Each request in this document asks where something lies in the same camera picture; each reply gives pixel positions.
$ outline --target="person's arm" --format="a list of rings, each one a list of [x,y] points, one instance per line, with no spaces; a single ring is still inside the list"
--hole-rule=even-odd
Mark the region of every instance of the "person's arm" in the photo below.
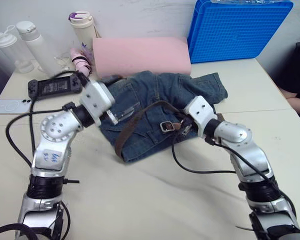
[[[280,91],[282,92],[283,96],[286,98],[286,100],[289,102],[291,107],[300,114],[300,98],[297,98],[297,93],[292,93],[289,91],[286,91],[282,88],[280,88]]]

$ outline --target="white phone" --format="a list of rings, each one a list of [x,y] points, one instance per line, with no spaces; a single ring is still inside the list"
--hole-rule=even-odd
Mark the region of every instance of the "white phone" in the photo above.
[[[28,113],[31,99],[0,99],[0,115],[20,115]]]

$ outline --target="blue plastic crate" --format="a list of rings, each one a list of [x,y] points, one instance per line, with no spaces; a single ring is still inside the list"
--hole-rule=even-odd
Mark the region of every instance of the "blue plastic crate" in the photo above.
[[[257,57],[292,7],[289,0],[264,5],[198,0],[187,39],[191,63]]]

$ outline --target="belt buckle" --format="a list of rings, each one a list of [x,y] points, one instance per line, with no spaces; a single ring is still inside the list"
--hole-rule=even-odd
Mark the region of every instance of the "belt buckle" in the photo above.
[[[173,132],[175,129],[175,126],[172,124],[172,122],[170,121],[163,121],[160,123],[160,128],[161,128],[161,131],[163,133],[169,133],[169,132]]]

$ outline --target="pink pillow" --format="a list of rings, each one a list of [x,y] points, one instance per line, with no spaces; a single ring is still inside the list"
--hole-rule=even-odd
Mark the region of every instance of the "pink pillow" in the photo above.
[[[185,37],[95,38],[93,52],[99,78],[127,77],[146,70],[155,74],[191,72]]]

